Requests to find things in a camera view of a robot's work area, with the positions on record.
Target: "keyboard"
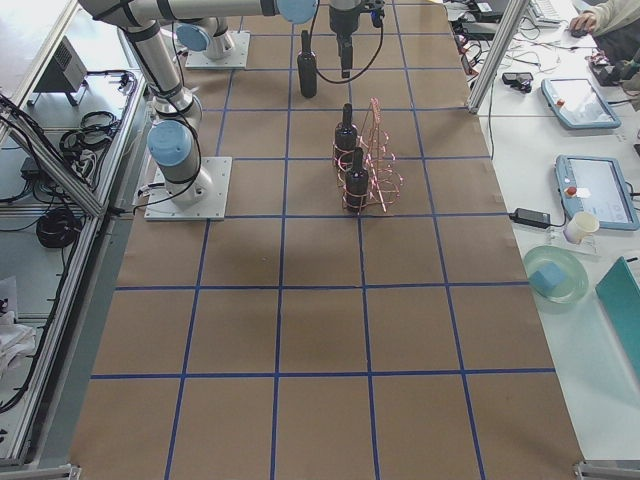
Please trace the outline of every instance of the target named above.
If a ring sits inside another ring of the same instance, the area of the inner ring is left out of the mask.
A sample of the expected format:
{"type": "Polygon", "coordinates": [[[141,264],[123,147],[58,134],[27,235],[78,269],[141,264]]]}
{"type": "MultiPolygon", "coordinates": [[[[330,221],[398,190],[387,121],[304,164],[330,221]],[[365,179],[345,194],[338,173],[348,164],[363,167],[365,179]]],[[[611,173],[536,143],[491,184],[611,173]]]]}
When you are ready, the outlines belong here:
{"type": "Polygon", "coordinates": [[[527,7],[531,21],[537,27],[556,27],[562,17],[553,8],[550,0],[529,0],[527,7]]]}

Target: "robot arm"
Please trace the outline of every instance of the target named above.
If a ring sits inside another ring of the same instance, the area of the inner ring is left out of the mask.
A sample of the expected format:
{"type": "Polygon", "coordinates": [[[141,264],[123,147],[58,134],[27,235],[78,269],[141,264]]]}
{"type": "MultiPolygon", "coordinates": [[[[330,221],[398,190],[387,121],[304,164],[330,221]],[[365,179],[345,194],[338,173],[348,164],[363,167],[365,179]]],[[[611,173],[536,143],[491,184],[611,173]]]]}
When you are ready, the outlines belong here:
{"type": "MultiPolygon", "coordinates": [[[[211,190],[211,178],[202,169],[197,128],[202,108],[184,87],[160,35],[159,20],[205,22],[215,32],[226,27],[227,16],[282,15],[292,23],[311,19],[319,0],[79,0],[94,20],[120,28],[127,38],[154,95],[153,107],[161,120],[151,129],[147,145],[165,179],[166,200],[197,203],[211,190]]],[[[336,33],[343,77],[352,68],[351,35],[361,13],[383,0],[331,0],[331,28],[336,33]]]]}
{"type": "Polygon", "coordinates": [[[353,68],[353,42],[351,36],[358,30],[360,14],[370,13],[373,25],[381,26],[381,17],[384,16],[383,0],[331,0],[329,6],[329,25],[336,34],[338,42],[338,56],[342,78],[349,78],[353,68]]]}
{"type": "Polygon", "coordinates": [[[200,108],[182,85],[171,56],[160,36],[158,20],[201,19],[226,16],[273,16],[282,14],[298,23],[312,15],[315,0],[80,0],[94,20],[117,26],[124,32],[137,57],[149,88],[154,108],[161,117],[177,114],[192,126],[200,121],[200,108]]]}

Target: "electronic equipment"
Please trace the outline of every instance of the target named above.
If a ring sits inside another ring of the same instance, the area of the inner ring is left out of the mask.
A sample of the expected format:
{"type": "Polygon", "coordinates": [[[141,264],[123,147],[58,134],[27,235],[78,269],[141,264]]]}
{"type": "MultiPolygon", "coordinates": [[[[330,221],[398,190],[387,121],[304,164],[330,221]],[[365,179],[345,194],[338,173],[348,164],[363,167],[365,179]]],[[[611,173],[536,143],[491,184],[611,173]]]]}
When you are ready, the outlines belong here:
{"type": "Polygon", "coordinates": [[[527,13],[536,27],[557,27],[562,22],[550,0],[529,0],[527,13]]]}
{"type": "Polygon", "coordinates": [[[507,10],[509,0],[470,0],[469,11],[477,22],[498,23],[507,10]]]}
{"type": "Polygon", "coordinates": [[[530,72],[505,72],[502,74],[502,82],[522,93],[530,93],[533,75],[530,72]]]}
{"type": "Polygon", "coordinates": [[[583,30],[582,28],[579,30],[571,30],[569,32],[571,34],[571,36],[573,38],[582,38],[584,37],[587,33],[589,33],[587,30],[583,30]]]}
{"type": "Polygon", "coordinates": [[[63,37],[34,92],[77,92],[86,75],[87,67],[80,60],[69,39],[63,37]]]}
{"type": "Polygon", "coordinates": [[[568,216],[585,211],[598,218],[600,228],[640,228],[615,158],[560,155],[556,159],[555,171],[562,205],[568,216]]]}
{"type": "Polygon", "coordinates": [[[509,214],[509,218],[513,223],[530,227],[547,229],[551,226],[551,217],[548,213],[527,210],[526,208],[516,208],[513,213],[509,214]]]}
{"type": "Polygon", "coordinates": [[[553,113],[570,129],[617,128],[620,119],[587,78],[546,78],[540,89],[553,113]]]}

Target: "power adapter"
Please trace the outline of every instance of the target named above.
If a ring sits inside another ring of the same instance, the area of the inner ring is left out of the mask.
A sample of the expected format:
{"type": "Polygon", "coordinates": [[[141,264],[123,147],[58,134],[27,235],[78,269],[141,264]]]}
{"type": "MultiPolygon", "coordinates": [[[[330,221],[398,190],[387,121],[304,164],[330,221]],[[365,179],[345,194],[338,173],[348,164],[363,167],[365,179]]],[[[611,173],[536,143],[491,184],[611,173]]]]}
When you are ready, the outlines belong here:
{"type": "Polygon", "coordinates": [[[536,212],[525,208],[516,208],[513,213],[509,214],[509,218],[513,223],[542,228],[543,230],[551,226],[551,218],[548,213],[536,212]]]}

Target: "wine bottle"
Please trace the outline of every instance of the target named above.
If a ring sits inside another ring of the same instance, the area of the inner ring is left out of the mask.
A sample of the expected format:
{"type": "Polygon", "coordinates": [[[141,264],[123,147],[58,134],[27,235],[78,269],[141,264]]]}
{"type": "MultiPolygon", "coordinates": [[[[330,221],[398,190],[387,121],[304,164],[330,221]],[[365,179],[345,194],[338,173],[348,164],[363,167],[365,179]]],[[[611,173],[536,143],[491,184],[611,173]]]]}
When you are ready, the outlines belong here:
{"type": "Polygon", "coordinates": [[[298,79],[300,93],[305,98],[313,98],[318,92],[316,56],[311,51],[311,38],[307,30],[302,31],[302,51],[298,54],[298,79]]]}
{"type": "Polygon", "coordinates": [[[345,173],[346,193],[345,203],[350,212],[361,212],[367,205],[367,190],[369,189],[369,173],[363,165],[364,152],[356,147],[353,151],[353,163],[345,173]]]}
{"type": "Polygon", "coordinates": [[[353,152],[358,143],[358,129],[353,125],[353,108],[350,103],[345,103],[342,107],[342,122],[336,126],[334,142],[333,158],[336,159],[336,166],[340,161],[339,166],[348,170],[353,155],[345,152],[353,152]]]}

